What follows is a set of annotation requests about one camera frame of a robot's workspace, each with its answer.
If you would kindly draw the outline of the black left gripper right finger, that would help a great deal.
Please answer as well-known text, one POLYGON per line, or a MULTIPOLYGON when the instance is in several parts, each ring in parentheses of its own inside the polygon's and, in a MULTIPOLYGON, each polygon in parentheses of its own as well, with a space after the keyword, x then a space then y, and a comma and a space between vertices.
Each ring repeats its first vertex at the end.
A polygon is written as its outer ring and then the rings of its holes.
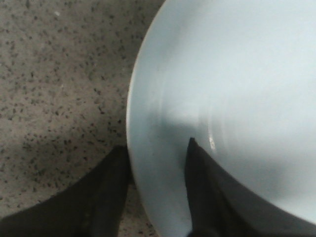
POLYGON ((190 237, 314 237, 316 226, 265 201, 190 138, 185 185, 190 237))

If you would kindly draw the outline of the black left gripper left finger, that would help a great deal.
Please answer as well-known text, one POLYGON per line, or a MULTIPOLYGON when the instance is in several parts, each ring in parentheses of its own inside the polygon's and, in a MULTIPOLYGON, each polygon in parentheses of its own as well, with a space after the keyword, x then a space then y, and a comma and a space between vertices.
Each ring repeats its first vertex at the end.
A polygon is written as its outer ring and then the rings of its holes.
POLYGON ((71 187, 0 221, 2 237, 116 237, 130 181, 126 146, 114 147, 71 187))

